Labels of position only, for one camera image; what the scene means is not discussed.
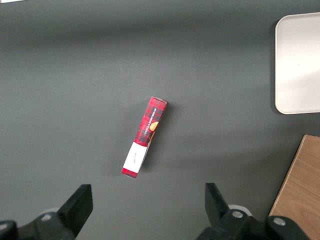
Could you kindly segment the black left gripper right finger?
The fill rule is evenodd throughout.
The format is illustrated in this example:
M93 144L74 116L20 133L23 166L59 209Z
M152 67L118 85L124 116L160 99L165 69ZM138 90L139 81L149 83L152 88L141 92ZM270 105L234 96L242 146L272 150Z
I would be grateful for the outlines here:
M205 211L210 227L198 240L308 240L309 237L292 219L268 216L255 219L246 208L231 208L215 183L205 184Z

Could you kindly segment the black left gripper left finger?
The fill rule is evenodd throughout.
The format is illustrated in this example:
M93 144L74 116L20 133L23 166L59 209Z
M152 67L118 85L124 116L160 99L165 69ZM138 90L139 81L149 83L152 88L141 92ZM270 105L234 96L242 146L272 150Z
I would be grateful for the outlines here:
M57 210L40 214L18 227L14 220L0 222L2 240L74 240L93 211L92 186L82 184Z

